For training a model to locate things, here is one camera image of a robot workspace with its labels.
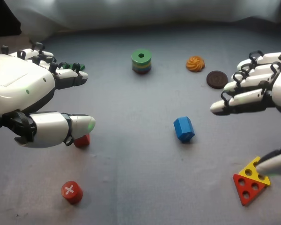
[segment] orange swirl cookie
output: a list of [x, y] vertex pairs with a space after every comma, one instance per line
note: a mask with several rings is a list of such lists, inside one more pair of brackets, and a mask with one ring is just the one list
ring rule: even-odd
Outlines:
[[199, 72], [205, 67], [205, 62], [200, 56], [192, 56], [186, 62], [186, 68], [192, 72]]

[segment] white robotic hand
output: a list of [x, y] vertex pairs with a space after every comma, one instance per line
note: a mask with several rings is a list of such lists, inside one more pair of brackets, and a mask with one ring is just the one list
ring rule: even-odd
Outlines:
[[[211, 105], [213, 114], [259, 112], [268, 107], [276, 107], [281, 112], [281, 52], [252, 52], [237, 69], [232, 81], [224, 87], [222, 100]], [[281, 149], [262, 157], [256, 169], [263, 175], [281, 174]]]
[[37, 112], [47, 104], [56, 89], [84, 84], [88, 74], [80, 64], [70, 65], [44, 51], [41, 43], [31, 49], [8, 54], [3, 46], [0, 54], [0, 127], [12, 130], [20, 137], [16, 142], [25, 147], [45, 148], [87, 135], [95, 119], [84, 114]]

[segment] blue hexagonal prism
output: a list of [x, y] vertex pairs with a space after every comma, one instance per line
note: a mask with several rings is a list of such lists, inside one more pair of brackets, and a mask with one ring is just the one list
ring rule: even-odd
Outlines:
[[187, 116], [175, 120], [174, 127], [177, 138], [182, 142], [188, 142], [195, 136], [191, 120]]

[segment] toy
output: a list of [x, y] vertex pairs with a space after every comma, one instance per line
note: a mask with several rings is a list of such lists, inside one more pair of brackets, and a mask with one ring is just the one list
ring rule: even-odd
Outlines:
[[200, 56], [192, 56], [186, 62], [186, 68], [192, 72], [200, 72], [205, 68], [205, 62]]
[[68, 181], [61, 187], [61, 195], [70, 204], [77, 204], [83, 197], [83, 191], [75, 181]]
[[[70, 67], [69, 68], [67, 68], [67, 65], [63, 65], [62, 67], [64, 68], [64, 69], [73, 69], [73, 64], [68, 64], [68, 65], [70, 65]], [[83, 71], [85, 69], [85, 66], [84, 66], [84, 64], [80, 64], [80, 71]]]
[[256, 171], [256, 164], [260, 160], [260, 157], [254, 158], [244, 169], [242, 169], [238, 174], [247, 177], [249, 179], [270, 185], [271, 182], [267, 176], [262, 176]]
[[[211, 105], [215, 115], [260, 112], [276, 107], [281, 112], [281, 52], [251, 52], [240, 62], [233, 81], [224, 87], [221, 101]], [[270, 152], [256, 164], [262, 175], [281, 174], [281, 149]]]
[[227, 76], [222, 71], [212, 71], [206, 77], [207, 84], [215, 89], [222, 89], [228, 83]]
[[188, 142], [195, 136], [191, 120], [187, 116], [176, 119], [174, 127], [177, 138], [182, 142]]
[[233, 180], [243, 206], [250, 204], [266, 188], [265, 184], [238, 174], [233, 175]]
[[84, 114], [36, 112], [46, 105], [56, 89], [79, 86], [88, 74], [80, 71], [80, 64], [63, 69], [62, 62], [41, 43], [31, 49], [8, 54], [2, 46], [0, 54], [0, 127], [12, 130], [20, 137], [16, 142], [25, 147], [45, 148], [62, 142], [66, 146], [90, 133], [95, 119]]
[[89, 145], [89, 143], [90, 143], [90, 136], [89, 136], [89, 134], [74, 140], [74, 145], [77, 148], [87, 146], [87, 145]]
[[152, 68], [151, 53], [146, 49], [137, 49], [131, 55], [132, 70], [138, 74], [146, 74]]

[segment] white curtain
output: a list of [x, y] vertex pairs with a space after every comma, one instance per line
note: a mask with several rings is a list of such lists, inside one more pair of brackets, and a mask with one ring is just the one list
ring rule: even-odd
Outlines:
[[232, 22], [256, 16], [281, 21], [281, 0], [5, 0], [32, 38], [171, 21]]

